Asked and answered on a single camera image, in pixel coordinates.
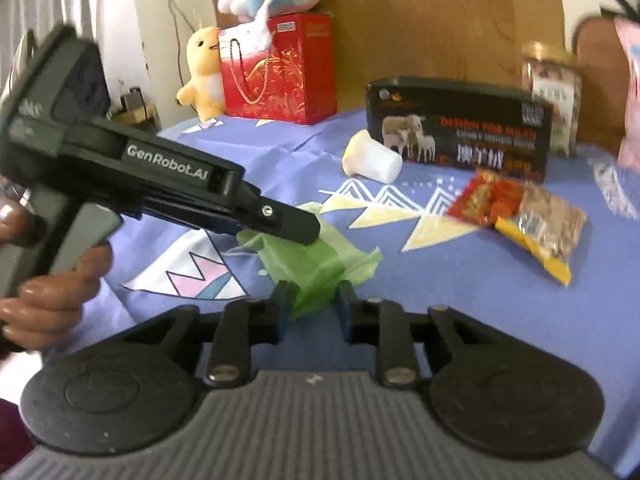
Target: green plastic bag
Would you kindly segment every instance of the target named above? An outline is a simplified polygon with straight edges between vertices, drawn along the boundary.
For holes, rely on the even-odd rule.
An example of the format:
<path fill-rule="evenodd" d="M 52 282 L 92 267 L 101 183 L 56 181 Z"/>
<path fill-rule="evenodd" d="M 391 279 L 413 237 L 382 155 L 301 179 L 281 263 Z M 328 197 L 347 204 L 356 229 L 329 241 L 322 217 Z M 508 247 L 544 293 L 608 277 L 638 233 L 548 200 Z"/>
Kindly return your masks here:
<path fill-rule="evenodd" d="M 238 233 L 238 242 L 258 253 L 275 283 L 286 280 L 299 286 L 292 317 L 304 316 L 330 304 L 342 280 L 357 286 L 371 279 L 382 259 L 379 248 L 368 254 L 357 250 L 338 229 L 320 218 L 321 207 L 322 204 L 316 202 L 299 206 L 315 213 L 320 221 L 320 237 L 308 246 L 249 229 Z"/>

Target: glass jar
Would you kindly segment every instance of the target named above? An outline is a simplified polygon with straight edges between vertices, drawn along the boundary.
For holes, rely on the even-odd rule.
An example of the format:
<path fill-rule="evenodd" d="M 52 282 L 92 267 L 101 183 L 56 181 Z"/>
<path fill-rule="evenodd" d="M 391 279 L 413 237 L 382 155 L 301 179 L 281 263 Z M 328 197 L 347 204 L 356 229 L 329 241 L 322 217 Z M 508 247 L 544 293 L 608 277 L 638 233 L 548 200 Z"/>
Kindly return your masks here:
<path fill-rule="evenodd" d="M 549 149 L 573 155 L 582 92 L 574 54 L 561 46 L 531 41 L 522 47 L 522 57 L 522 88 L 554 106 Z"/>

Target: jar lid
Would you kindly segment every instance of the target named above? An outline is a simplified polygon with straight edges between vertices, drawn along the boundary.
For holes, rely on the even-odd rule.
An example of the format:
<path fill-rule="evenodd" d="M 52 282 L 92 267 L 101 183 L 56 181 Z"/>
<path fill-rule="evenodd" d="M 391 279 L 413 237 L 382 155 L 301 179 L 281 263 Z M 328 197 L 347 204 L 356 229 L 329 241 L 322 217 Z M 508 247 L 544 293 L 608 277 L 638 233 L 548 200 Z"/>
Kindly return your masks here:
<path fill-rule="evenodd" d="M 563 65 L 574 65 L 576 57 L 562 46 L 529 41 L 522 46 L 522 55 L 539 61 L 551 61 Z"/>

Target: sticker label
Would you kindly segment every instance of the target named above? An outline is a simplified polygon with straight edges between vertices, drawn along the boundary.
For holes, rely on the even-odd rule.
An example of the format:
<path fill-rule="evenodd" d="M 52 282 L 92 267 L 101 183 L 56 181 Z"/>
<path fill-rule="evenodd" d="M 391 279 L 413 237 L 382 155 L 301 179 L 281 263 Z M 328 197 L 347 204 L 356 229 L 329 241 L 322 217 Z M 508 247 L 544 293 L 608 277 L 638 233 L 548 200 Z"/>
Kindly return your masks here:
<path fill-rule="evenodd" d="M 535 243 L 541 244 L 545 237 L 547 224 L 543 218 L 531 211 L 527 211 L 520 220 L 520 230 Z"/>
<path fill-rule="evenodd" d="M 533 94 L 542 97 L 554 106 L 554 116 L 551 123 L 551 150 L 568 153 L 574 114 L 574 86 L 560 81 L 552 81 L 546 77 L 535 77 L 533 78 Z"/>
<path fill-rule="evenodd" d="M 130 140 L 122 155 L 123 162 L 160 171 L 171 178 L 179 178 L 198 187 L 207 187 L 212 169 L 192 158 L 175 153 L 163 153 L 161 148 Z"/>
<path fill-rule="evenodd" d="M 296 30 L 296 22 L 285 22 L 278 24 L 278 32 L 293 32 Z"/>

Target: red snack bag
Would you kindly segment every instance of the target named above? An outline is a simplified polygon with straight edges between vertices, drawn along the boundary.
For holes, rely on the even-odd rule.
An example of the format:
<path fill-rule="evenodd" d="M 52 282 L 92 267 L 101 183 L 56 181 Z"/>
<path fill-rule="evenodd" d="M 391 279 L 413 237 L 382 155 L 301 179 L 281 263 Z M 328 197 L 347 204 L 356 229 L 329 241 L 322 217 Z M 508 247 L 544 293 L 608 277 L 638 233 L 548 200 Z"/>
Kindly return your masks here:
<path fill-rule="evenodd" d="M 493 225 L 498 217 L 511 218 L 518 213 L 523 193 L 522 184 L 501 178 L 492 171 L 480 170 L 447 215 L 482 226 Z"/>

